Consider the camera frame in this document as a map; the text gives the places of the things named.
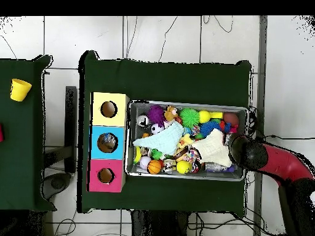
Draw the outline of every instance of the table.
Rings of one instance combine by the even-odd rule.
[[[145,63],[97,57],[94,51],[86,51],[79,62],[78,212],[90,208],[232,211],[243,217],[244,180],[127,176],[122,192],[117,194],[87,192],[86,174],[91,92],[125,93],[131,100],[247,107],[250,63]]]

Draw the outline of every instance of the white cloth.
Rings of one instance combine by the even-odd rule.
[[[225,167],[232,166],[229,149],[223,145],[223,133],[216,128],[204,140],[198,140],[191,146],[199,151],[201,163],[214,162]]]

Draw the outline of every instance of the cube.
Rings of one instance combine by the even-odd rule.
[[[126,94],[92,92],[92,125],[126,127],[128,102]]]

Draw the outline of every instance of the green tablecloth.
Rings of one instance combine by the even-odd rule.
[[[54,206],[40,194],[43,157],[41,75],[50,63],[46,55],[33,61],[0,60],[0,209],[49,211]],[[12,79],[32,84],[24,101],[10,99]]]
[[[125,93],[131,100],[217,104],[247,107],[251,65],[215,63],[144,63],[97,60],[86,52],[80,60],[79,211],[89,208],[233,211],[243,216],[244,180],[240,182],[127,176],[119,194],[86,191],[90,93]]]

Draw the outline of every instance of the round hole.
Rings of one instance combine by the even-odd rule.
[[[117,106],[112,101],[106,101],[101,106],[101,114],[104,117],[114,117],[117,114]]]
[[[114,175],[114,172],[109,169],[109,168],[103,168],[101,169],[98,174],[97,174],[97,178],[98,180],[100,180],[102,183],[104,184],[109,184],[111,183],[114,178],[115,178],[115,175]]]
[[[104,133],[98,137],[97,147],[104,153],[113,153],[118,147],[118,139],[112,133]]]

